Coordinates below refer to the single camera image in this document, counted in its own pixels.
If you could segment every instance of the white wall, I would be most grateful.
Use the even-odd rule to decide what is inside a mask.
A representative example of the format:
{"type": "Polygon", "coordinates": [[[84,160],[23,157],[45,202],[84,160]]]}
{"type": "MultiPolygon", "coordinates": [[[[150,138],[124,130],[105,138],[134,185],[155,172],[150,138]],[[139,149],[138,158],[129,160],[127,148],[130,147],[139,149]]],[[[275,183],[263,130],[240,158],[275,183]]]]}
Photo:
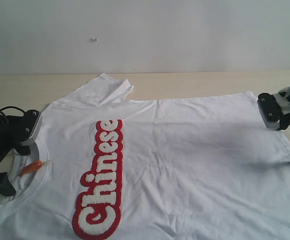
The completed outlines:
{"type": "Polygon", "coordinates": [[[271,69],[290,0],[0,0],[0,74],[271,69]]]}

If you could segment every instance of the orange plastic tag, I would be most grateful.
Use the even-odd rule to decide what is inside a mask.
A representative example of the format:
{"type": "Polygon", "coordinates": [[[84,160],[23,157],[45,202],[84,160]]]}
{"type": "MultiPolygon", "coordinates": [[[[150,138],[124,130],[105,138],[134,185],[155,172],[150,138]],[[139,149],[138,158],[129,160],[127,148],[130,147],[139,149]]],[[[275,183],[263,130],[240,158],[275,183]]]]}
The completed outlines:
{"type": "Polygon", "coordinates": [[[43,165],[42,161],[41,160],[37,160],[35,162],[32,162],[31,164],[25,166],[19,176],[23,176],[24,174],[28,174],[28,173],[31,173],[31,172],[34,172],[34,171],[37,171],[38,169],[41,168],[41,166],[43,165]]]}

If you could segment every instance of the black cable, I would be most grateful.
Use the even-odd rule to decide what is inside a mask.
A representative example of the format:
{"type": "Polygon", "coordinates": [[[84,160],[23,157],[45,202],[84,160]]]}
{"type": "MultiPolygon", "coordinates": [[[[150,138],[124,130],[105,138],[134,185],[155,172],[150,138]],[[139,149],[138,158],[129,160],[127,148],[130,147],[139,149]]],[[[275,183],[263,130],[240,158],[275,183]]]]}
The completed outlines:
{"type": "Polygon", "coordinates": [[[0,110],[0,114],[2,115],[2,117],[4,118],[4,120],[5,120],[5,124],[6,125],[8,125],[9,124],[9,121],[8,121],[8,119],[7,119],[7,117],[6,117],[6,115],[0,110]]]}
{"type": "Polygon", "coordinates": [[[16,110],[22,112],[23,114],[26,113],[23,109],[21,109],[19,107],[16,107],[16,106],[6,106],[6,107],[3,107],[2,109],[0,109],[0,112],[4,111],[6,109],[16,109],[16,110]]]}

